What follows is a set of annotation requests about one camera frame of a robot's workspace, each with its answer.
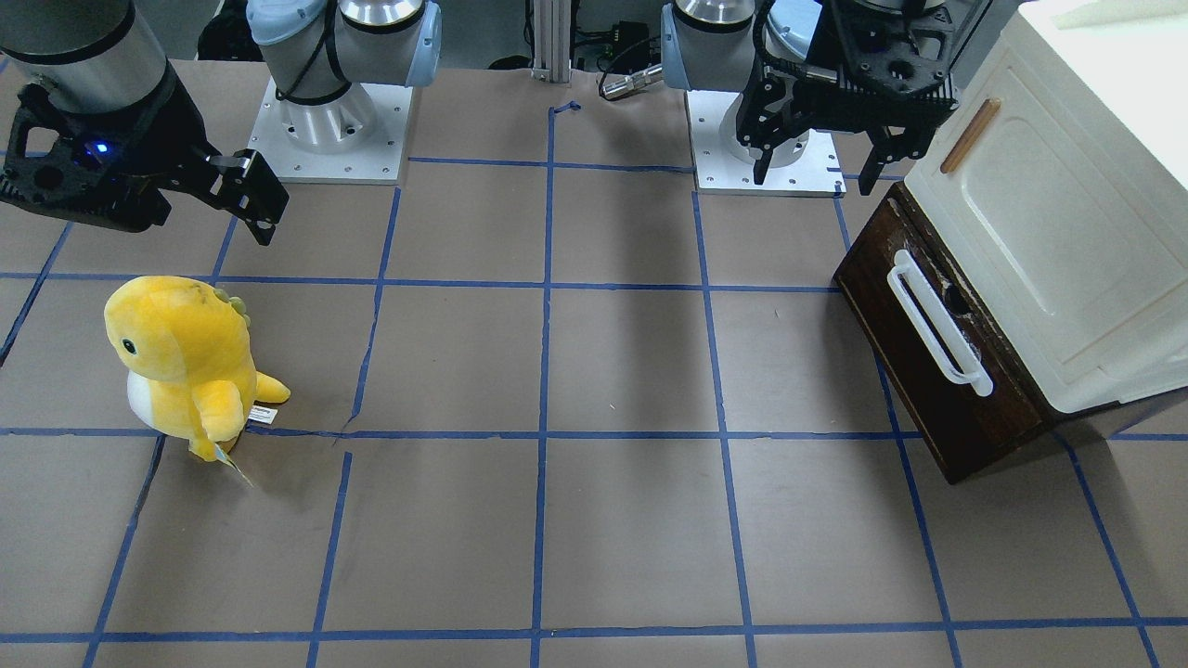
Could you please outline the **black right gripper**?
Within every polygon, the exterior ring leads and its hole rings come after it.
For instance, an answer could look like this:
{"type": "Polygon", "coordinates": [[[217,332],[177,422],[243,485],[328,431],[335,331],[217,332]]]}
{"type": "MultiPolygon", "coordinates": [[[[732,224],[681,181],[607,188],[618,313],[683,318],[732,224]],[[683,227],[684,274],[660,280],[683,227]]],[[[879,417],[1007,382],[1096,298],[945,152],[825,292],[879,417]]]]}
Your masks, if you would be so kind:
{"type": "Polygon", "coordinates": [[[216,153],[173,65],[148,95],[103,113],[56,109],[38,82],[21,88],[4,157],[4,203],[139,233],[173,210],[163,189],[232,212],[263,247],[290,201],[258,149],[216,153]]]}

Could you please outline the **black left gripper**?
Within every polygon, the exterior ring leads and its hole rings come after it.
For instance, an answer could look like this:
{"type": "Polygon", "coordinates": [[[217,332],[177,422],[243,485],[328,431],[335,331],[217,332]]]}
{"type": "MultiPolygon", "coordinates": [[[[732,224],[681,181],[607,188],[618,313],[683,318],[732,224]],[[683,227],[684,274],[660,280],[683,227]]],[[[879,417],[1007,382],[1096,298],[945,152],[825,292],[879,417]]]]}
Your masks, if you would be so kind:
{"type": "Polygon", "coordinates": [[[764,185],[781,144],[809,130],[866,133],[868,196],[887,164],[925,149],[960,103],[950,75],[956,25],[942,1],[822,1],[807,48],[777,53],[775,1],[756,4],[754,67],[738,111],[738,140],[759,149],[764,185]]]}

